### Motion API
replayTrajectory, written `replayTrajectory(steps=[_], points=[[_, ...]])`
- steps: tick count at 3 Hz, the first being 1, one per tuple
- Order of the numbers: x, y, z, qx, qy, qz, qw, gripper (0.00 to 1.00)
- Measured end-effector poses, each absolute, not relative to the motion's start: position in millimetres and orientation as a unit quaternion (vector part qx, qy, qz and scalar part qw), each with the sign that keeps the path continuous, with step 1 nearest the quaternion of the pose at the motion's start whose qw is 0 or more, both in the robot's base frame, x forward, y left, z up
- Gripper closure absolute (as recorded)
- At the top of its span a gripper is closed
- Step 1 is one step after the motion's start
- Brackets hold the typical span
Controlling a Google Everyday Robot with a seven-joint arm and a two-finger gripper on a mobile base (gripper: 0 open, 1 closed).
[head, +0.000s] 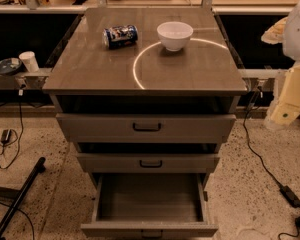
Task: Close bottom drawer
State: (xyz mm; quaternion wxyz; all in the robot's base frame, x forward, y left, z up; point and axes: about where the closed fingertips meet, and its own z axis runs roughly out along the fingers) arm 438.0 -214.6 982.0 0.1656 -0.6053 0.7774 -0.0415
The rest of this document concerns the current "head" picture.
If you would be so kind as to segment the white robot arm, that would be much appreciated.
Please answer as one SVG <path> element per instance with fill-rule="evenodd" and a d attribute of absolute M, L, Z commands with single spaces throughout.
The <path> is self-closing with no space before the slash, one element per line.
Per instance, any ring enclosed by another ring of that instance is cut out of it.
<path fill-rule="evenodd" d="M 261 40 L 268 44 L 282 44 L 283 54 L 295 61 L 277 79 L 274 99 L 265 118 L 265 126 L 280 130 L 289 126 L 300 115 L 300 1 L 289 15 L 264 32 Z"/>

